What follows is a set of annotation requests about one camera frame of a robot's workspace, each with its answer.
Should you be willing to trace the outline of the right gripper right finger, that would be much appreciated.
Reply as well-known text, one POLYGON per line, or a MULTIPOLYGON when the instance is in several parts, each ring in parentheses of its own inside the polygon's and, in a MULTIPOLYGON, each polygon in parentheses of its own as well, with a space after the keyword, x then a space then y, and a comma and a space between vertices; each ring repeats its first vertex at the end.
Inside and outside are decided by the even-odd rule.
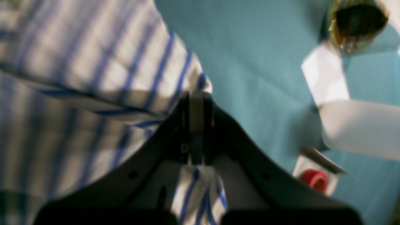
POLYGON ((197 133, 197 163, 212 166, 224 182, 222 225, 362 224, 354 209, 279 168, 206 92, 197 93, 197 133))

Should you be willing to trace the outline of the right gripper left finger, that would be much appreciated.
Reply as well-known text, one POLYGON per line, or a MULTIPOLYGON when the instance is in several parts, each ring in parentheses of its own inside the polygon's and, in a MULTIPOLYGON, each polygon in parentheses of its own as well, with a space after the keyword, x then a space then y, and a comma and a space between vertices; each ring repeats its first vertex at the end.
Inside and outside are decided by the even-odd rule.
POLYGON ((179 225, 170 208, 183 165, 197 165, 197 93, 127 161, 88 187, 45 205, 36 225, 179 225))

